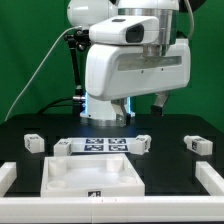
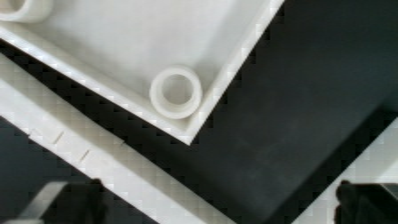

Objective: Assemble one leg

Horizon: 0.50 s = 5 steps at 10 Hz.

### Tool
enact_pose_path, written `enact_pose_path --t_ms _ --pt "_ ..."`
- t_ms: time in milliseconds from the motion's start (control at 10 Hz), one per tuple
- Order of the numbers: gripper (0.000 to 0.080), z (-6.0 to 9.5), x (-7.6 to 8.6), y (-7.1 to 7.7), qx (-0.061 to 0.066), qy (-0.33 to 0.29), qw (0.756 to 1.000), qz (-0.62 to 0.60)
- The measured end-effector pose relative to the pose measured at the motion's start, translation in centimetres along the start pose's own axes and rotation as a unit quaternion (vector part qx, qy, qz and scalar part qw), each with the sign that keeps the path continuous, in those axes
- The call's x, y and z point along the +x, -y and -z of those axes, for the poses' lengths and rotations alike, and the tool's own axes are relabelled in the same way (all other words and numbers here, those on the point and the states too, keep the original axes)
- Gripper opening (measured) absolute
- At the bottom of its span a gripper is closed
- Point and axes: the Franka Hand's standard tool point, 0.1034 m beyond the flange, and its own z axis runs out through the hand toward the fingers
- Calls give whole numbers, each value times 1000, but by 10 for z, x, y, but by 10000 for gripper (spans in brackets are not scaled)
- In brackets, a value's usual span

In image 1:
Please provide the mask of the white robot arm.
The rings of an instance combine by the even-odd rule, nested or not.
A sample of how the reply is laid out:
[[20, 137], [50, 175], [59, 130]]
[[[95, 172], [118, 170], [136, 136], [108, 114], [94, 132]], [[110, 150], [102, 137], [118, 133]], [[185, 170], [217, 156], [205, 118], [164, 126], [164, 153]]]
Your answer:
[[88, 52], [83, 121], [124, 126], [133, 118], [130, 98], [154, 93], [155, 117], [173, 89], [190, 80], [190, 35], [177, 31], [180, 13], [207, 0], [70, 0], [67, 17], [75, 46]]

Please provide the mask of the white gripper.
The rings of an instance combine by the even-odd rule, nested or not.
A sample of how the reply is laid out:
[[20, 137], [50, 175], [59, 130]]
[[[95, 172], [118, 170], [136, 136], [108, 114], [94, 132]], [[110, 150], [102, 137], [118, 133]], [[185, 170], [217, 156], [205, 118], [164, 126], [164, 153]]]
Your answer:
[[165, 56], [145, 56], [142, 46], [94, 44], [87, 55], [85, 88], [92, 98], [112, 100], [116, 123], [125, 126], [129, 120], [127, 100], [120, 98], [158, 92], [151, 114], [162, 116], [167, 90], [187, 86], [190, 62], [187, 39], [178, 39]]

